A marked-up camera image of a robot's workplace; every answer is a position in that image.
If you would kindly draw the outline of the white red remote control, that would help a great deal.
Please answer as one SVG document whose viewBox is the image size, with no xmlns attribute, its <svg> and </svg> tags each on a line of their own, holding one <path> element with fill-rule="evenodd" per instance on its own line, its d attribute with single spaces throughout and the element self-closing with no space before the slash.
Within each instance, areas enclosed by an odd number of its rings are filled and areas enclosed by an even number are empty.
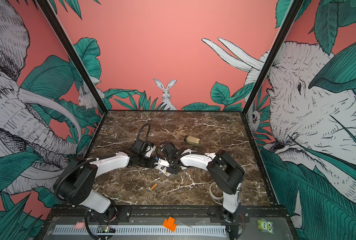
<svg viewBox="0 0 356 240">
<path fill-rule="evenodd" d="M 158 164 L 156 167 L 156 169 L 158 169 L 162 174 L 164 174 L 165 176 L 170 176 L 171 173 L 168 173 L 166 170 L 167 170 L 167 167 L 166 166 L 163 166 L 163 165 L 160 165 Z"/>
</svg>

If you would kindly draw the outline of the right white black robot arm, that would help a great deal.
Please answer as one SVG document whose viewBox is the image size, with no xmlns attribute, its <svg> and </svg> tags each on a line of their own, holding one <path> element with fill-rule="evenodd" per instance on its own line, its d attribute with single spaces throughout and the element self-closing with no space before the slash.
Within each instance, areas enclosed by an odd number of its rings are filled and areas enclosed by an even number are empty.
<svg viewBox="0 0 356 240">
<path fill-rule="evenodd" d="M 195 167 L 209 172 L 218 188 L 223 191 L 222 210 L 229 223 L 238 223 L 243 214 L 240 192 L 245 171 L 225 150 L 202 153 L 191 149 L 177 149 L 172 143 L 164 143 L 155 150 L 156 162 L 165 166 L 170 174 L 182 168 Z"/>
</svg>

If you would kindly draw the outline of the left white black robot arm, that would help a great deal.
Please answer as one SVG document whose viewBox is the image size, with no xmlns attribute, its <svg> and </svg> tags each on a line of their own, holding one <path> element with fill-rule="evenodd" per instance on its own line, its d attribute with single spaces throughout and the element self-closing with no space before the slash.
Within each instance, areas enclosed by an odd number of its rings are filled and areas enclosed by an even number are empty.
<svg viewBox="0 0 356 240">
<path fill-rule="evenodd" d="M 53 194 L 58 202 L 85 209 L 85 227 L 94 240 L 108 240 L 111 237 L 93 234 L 88 225 L 89 218 L 96 214 L 101 220 L 111 222 L 118 215 L 115 201 L 92 189 L 95 179 L 126 167 L 156 167 L 156 161 L 151 156 L 155 151 L 155 144 L 148 141 L 150 129 L 150 124 L 144 124 L 138 131 L 134 144 L 127 151 L 119 151 L 103 159 L 74 158 L 53 185 Z"/>
</svg>

